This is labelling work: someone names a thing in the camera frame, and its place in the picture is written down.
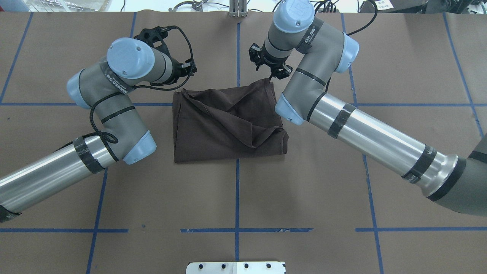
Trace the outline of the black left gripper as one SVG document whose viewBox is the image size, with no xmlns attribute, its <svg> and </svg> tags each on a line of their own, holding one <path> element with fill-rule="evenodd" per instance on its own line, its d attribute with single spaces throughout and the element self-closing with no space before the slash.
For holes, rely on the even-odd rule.
<svg viewBox="0 0 487 274">
<path fill-rule="evenodd" d="M 172 62 L 172 73 L 167 80 L 167 85 L 176 83 L 180 77 L 193 76 L 197 72 L 195 62 L 190 61 L 190 59 L 186 60 L 184 64 L 172 57 L 170 60 Z"/>
</svg>

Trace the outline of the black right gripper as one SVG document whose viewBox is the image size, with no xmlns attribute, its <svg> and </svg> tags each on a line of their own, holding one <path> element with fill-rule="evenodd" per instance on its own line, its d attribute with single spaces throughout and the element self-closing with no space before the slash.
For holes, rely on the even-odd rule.
<svg viewBox="0 0 487 274">
<path fill-rule="evenodd" d="M 260 66 L 266 65 L 270 68 L 271 74 L 279 80 L 289 77 L 293 71 L 293 67 L 285 64 L 288 57 L 273 57 L 266 49 L 261 49 L 257 44 L 252 44 L 249 48 L 249 58 L 256 65 L 255 70 L 258 71 Z"/>
</svg>

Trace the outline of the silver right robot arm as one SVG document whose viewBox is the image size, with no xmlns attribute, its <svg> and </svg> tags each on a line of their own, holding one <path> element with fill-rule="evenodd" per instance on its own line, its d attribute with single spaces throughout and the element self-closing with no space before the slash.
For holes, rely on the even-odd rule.
<svg viewBox="0 0 487 274">
<path fill-rule="evenodd" d="M 275 112 L 291 123 L 307 121 L 369 155 L 430 201 L 458 213 L 486 216 L 486 138 L 467 158 L 435 148 L 370 116 L 325 90 L 332 74 L 345 72 L 360 46 L 315 16 L 309 0 L 282 0 L 263 46 L 249 48 L 251 61 L 271 76 L 290 76 Z"/>
</svg>

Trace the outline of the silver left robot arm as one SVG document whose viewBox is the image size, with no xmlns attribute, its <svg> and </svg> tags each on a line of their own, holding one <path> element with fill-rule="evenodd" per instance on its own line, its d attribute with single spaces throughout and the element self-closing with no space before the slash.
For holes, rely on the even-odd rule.
<svg viewBox="0 0 487 274">
<path fill-rule="evenodd" d="M 196 71 L 193 47 L 177 61 L 162 43 L 158 48 L 136 38 L 116 39 L 99 61 L 68 80 L 67 91 L 86 109 L 90 130 L 51 154 L 1 178 L 1 222 L 83 179 L 122 161 L 134 164 L 156 150 L 151 130 L 129 94 L 144 83 L 162 89 Z"/>
</svg>

